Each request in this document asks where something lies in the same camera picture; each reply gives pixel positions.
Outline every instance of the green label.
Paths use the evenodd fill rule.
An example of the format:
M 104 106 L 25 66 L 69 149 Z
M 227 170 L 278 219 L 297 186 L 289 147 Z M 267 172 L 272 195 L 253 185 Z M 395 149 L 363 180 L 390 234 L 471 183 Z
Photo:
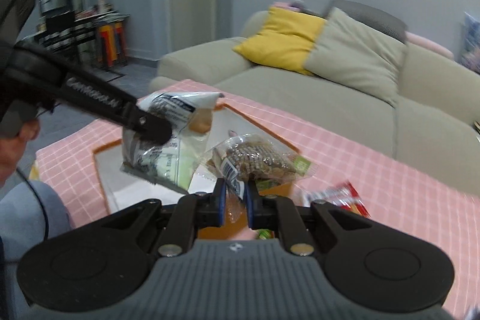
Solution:
M 255 181 L 255 185 L 257 185 L 257 190 L 258 191 L 265 191 L 265 190 L 269 190 L 273 187 L 280 186 L 280 183 L 278 183 L 277 181 L 274 181 L 272 179 L 268 179 L 268 180 Z
M 268 229 L 259 229 L 257 231 L 257 234 L 258 234 L 258 239 L 260 239 L 260 240 L 274 239 L 273 232 L 269 231 Z
M 303 156 L 297 156 L 293 161 L 293 165 L 295 166 L 298 175 L 305 176 L 311 166 L 311 162 Z

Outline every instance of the person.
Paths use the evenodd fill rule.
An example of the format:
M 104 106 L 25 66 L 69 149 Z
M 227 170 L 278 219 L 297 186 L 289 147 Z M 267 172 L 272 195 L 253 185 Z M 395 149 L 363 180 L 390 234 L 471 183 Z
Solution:
M 29 141 L 40 132 L 38 120 L 27 122 L 13 139 L 0 139 L 0 187 L 20 162 Z M 71 230 L 70 217 L 58 194 L 47 184 L 30 181 L 45 209 L 49 238 Z M 0 319 L 14 320 L 28 310 L 28 304 L 16 280 L 22 256 L 41 243 L 45 235 L 45 218 L 37 197 L 27 183 L 21 183 L 0 200 Z

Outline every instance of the checkered tablecloth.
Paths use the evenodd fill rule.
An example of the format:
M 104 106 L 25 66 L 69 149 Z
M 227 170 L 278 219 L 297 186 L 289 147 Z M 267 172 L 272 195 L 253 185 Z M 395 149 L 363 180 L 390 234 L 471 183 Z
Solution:
M 184 80 L 169 91 L 217 89 Z M 374 220 L 434 243 L 450 256 L 456 277 L 447 310 L 461 318 L 468 306 L 480 303 L 480 199 L 287 112 L 225 96 L 229 105 L 289 140 L 319 165 L 314 177 L 296 185 L 297 194 L 349 180 Z M 97 120 L 37 153 L 40 179 L 58 192 L 77 227 L 107 213 L 92 151 L 120 137 L 119 127 Z

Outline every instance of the barcode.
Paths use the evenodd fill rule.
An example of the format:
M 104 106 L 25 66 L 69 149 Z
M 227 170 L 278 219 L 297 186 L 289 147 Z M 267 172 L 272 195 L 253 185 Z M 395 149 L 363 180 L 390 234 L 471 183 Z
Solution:
M 222 162 L 221 170 L 223 177 L 225 178 L 229 186 L 233 189 L 233 191 L 240 199 L 243 199 L 245 187 L 242 182 L 239 182 L 237 180 L 238 171 L 235 166 L 230 163 L 228 159 L 225 159 Z

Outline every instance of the red snack package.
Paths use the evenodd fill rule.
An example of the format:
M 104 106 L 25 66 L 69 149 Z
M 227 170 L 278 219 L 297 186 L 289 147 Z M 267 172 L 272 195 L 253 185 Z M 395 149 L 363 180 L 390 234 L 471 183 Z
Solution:
M 322 192 L 305 194 L 304 205 L 310 206 L 310 204 L 317 199 L 323 199 L 326 202 L 341 207 L 342 209 L 370 218 L 358 192 L 350 182 L 344 182 L 338 186 L 329 187 Z

